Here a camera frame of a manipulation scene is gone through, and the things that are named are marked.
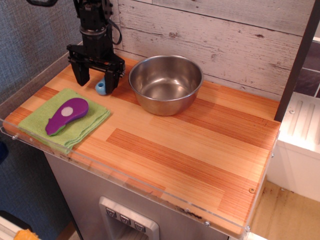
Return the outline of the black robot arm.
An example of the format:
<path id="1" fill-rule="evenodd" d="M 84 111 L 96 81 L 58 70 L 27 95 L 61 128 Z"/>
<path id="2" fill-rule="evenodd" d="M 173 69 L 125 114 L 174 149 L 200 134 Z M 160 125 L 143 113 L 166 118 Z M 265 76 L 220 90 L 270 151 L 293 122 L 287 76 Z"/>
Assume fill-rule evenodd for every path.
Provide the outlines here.
<path id="1" fill-rule="evenodd" d="M 76 81 L 84 86 L 90 80 L 89 69 L 104 73 L 102 95 L 110 95 L 118 87 L 119 79 L 125 75 L 125 61 L 114 53 L 112 28 L 119 27 L 110 19 L 113 4 L 109 0 L 75 0 L 82 45 L 67 46 L 69 62 Z"/>

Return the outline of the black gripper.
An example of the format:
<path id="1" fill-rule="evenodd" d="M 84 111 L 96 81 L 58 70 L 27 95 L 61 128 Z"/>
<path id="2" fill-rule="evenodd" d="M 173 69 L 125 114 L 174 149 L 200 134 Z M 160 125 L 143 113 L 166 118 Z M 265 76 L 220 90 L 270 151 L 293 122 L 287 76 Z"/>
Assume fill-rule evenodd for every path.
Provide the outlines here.
<path id="1" fill-rule="evenodd" d="M 67 46 L 76 81 L 84 86 L 90 80 L 90 68 L 105 72 L 105 93 L 110 95 L 118 87 L 120 77 L 125 75 L 125 61 L 114 53 L 112 30 L 81 28 L 80 33 L 82 45 Z"/>

